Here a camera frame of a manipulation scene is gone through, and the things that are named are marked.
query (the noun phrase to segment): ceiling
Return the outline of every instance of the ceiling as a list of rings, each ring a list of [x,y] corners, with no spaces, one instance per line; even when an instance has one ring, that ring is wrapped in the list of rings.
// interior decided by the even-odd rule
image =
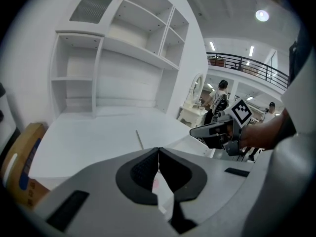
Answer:
[[[228,90],[227,93],[231,92],[231,89],[234,84],[234,80],[227,79],[227,78],[222,78],[218,76],[213,76],[213,75],[207,75],[204,83],[204,90],[207,90],[209,92],[212,91],[212,89],[207,85],[208,83],[213,86],[213,88],[216,90],[218,87],[218,84],[221,80],[226,80],[228,82]],[[260,110],[264,110],[265,108],[269,107],[269,104],[271,102],[274,102],[276,104],[276,112],[280,113],[284,109],[284,105],[281,101],[275,99],[274,97],[254,88],[251,87],[247,84],[239,82],[236,96],[242,98],[242,99],[247,99],[248,97],[252,96],[253,99],[249,100],[248,103],[254,105]]]
[[[203,38],[255,40],[278,51],[288,52],[299,31],[299,21],[271,0],[188,0],[199,23]],[[270,18],[255,18],[259,9]]]
[[[210,47],[210,41],[213,42],[215,51]],[[256,61],[265,62],[272,51],[270,46],[250,40],[229,39],[229,38],[207,38],[204,39],[205,48],[208,52],[227,53],[251,58]],[[254,46],[253,54],[250,57],[250,47]]]

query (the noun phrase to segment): cardboard box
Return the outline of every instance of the cardboard box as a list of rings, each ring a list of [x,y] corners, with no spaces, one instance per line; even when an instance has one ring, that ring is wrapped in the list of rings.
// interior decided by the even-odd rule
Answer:
[[[9,150],[0,172],[3,185],[14,200],[30,209],[49,192],[35,179],[29,178],[34,155],[44,134],[43,124],[29,124]]]

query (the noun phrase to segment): white cabinet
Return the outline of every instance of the white cabinet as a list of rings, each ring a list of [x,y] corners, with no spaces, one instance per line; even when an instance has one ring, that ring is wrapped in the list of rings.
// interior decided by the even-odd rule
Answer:
[[[93,117],[92,92],[103,37],[58,34],[49,73],[54,116],[83,113]]]
[[[188,27],[168,0],[72,1],[51,59],[55,118],[92,118],[108,106],[166,112]]]

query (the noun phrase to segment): black metal railing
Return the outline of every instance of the black metal railing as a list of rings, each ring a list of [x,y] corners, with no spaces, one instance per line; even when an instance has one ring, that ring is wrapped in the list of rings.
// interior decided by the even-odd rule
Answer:
[[[262,62],[226,53],[206,53],[208,64],[241,71],[268,81],[282,90],[288,86],[288,76]]]

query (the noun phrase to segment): black rubber pad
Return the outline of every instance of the black rubber pad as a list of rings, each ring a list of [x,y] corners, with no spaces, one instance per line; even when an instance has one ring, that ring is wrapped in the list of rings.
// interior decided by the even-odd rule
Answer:
[[[241,170],[241,169],[236,169],[236,168],[228,168],[225,170],[227,173],[231,173],[237,176],[243,176],[247,177],[249,175],[249,171]]]
[[[89,193],[87,192],[74,191],[46,220],[46,222],[63,232],[82,207],[88,196]]]

